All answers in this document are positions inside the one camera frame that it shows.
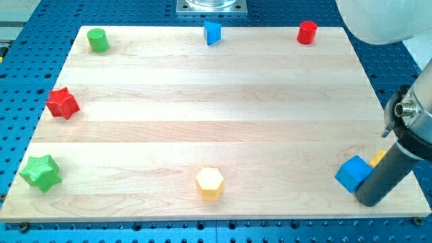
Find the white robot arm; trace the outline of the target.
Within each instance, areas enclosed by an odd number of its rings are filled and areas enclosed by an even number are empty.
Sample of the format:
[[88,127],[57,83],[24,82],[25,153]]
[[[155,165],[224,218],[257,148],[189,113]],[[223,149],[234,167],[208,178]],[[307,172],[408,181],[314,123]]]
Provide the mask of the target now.
[[[396,43],[431,30],[431,0],[340,0],[336,4],[350,32],[368,44]],[[395,130],[401,147],[430,161],[430,63],[398,102],[387,104],[385,112],[383,136]]]

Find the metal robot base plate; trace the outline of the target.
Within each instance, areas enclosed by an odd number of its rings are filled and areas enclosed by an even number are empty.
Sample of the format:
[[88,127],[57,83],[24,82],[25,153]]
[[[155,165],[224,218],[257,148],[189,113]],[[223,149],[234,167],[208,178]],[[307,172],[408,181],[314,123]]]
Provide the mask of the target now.
[[176,0],[175,5],[178,16],[245,16],[248,13],[247,0]]

